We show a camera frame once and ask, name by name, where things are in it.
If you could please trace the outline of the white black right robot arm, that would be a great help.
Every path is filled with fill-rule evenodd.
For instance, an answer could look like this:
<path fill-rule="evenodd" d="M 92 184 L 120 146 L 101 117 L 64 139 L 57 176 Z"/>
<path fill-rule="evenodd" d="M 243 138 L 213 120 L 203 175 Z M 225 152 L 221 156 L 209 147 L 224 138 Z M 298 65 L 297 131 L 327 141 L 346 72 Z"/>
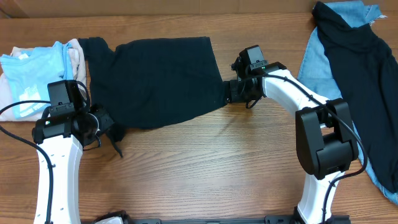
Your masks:
<path fill-rule="evenodd" d="M 306 173 L 302 197 L 293 214 L 268 215 L 265 223 L 350 223 L 331 212 L 338 182 L 359 154 L 348 104 L 309 90 L 283 64 L 269 63 L 258 45 L 242 50 L 231 69 L 237 78 L 229 83 L 230 103 L 251 109 L 270 98 L 295 120 L 296 153 Z"/>

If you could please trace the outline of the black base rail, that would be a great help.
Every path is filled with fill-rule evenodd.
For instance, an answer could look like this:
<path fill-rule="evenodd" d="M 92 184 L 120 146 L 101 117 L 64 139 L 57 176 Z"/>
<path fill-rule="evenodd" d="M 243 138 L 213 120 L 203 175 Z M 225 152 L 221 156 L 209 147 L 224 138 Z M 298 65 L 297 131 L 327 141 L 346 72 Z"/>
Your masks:
<path fill-rule="evenodd" d="M 125 211 L 109 213 L 91 223 L 121 224 L 300 224 L 304 221 L 298 214 L 267 215 L 264 218 L 188 219 L 161 220 L 159 218 L 132 219 Z"/>

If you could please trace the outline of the black long garment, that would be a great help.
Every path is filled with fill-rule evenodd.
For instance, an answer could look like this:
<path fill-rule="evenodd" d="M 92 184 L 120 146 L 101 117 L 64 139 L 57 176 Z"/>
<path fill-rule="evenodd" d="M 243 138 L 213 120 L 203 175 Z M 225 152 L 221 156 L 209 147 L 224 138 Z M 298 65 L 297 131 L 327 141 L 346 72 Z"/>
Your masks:
<path fill-rule="evenodd" d="M 397 61 L 368 24 L 352 27 L 322 2 L 312 11 L 331 72 L 379 183 L 397 192 Z"/>

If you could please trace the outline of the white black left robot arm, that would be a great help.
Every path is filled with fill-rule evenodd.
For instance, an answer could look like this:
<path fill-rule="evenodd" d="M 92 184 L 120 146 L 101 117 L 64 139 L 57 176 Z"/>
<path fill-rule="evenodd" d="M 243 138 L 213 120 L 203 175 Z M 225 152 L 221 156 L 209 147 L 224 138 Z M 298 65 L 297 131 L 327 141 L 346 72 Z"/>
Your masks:
<path fill-rule="evenodd" d="M 39 150 L 39 188 L 34 223 L 80 223 L 78 174 L 83 149 L 114 123 L 90 104 L 76 80 L 48 84 L 50 106 L 32 130 Z"/>

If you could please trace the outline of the black t-shirt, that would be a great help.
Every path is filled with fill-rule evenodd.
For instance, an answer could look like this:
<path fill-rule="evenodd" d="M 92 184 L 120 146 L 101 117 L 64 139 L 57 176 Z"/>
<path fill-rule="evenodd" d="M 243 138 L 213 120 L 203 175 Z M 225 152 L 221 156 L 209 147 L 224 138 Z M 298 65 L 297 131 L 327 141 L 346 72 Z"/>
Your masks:
<path fill-rule="evenodd" d="M 115 50 L 101 37 L 79 39 L 91 77 L 91 102 L 114 124 L 112 144 L 127 129 L 157 129 L 182 123 L 227 104 L 209 37 L 142 39 Z"/>

